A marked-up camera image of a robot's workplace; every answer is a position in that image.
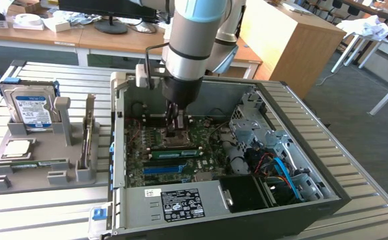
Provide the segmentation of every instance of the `wooden desk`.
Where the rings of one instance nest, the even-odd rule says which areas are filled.
[[[10,16],[18,14],[18,12],[8,12]],[[12,18],[8,17],[7,20],[11,22],[11,28],[0,29],[0,46],[76,53],[80,66],[88,66],[88,54],[144,58],[146,48],[164,42],[162,28],[155,34],[128,30],[127,34],[111,35],[99,32],[94,25],[86,25],[84,28],[55,33],[50,29],[44,31],[14,29]],[[242,39],[238,45],[239,52],[231,63],[231,71],[237,74],[230,77],[253,79],[263,61],[253,49],[245,47],[246,42]],[[160,48],[151,51],[150,58],[162,59]]]
[[[317,15],[247,0],[242,38],[263,60],[254,79],[285,81],[305,98],[345,35]]]
[[[357,2],[354,0],[341,0],[346,5],[355,7],[362,12],[378,15],[381,18],[386,19],[386,23],[388,23],[388,11],[378,10],[362,4],[362,2]]]

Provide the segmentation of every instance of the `blue ram slot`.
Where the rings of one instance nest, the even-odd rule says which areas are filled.
[[[180,166],[144,168],[144,174],[180,173]]]

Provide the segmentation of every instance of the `warning label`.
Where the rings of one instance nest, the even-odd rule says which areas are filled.
[[[34,128],[46,128],[52,125],[51,113],[46,109],[48,104],[44,96],[18,96],[16,104],[23,122]]]
[[[198,188],[162,192],[162,203],[167,222],[206,217]]]

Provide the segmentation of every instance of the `aluminum profile table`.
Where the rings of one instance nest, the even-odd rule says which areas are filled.
[[[0,240],[87,239],[90,209],[107,202],[111,140],[110,76],[122,69],[28,62],[11,67],[3,77],[60,82],[71,97],[71,121],[80,122],[86,97],[96,94],[95,116],[100,123],[99,175],[102,185],[66,190],[0,195]],[[326,129],[302,100],[281,82],[265,83],[294,125],[345,187],[353,201],[334,216],[315,222],[298,236],[286,239],[388,240],[388,195]],[[10,111],[0,97],[0,142],[7,132]],[[271,119],[277,128],[279,121]]]

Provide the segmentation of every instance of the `white cloth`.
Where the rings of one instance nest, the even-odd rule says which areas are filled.
[[[388,26],[381,22],[377,15],[357,20],[343,20],[337,27],[347,32],[346,36],[355,33],[377,41],[388,36]]]

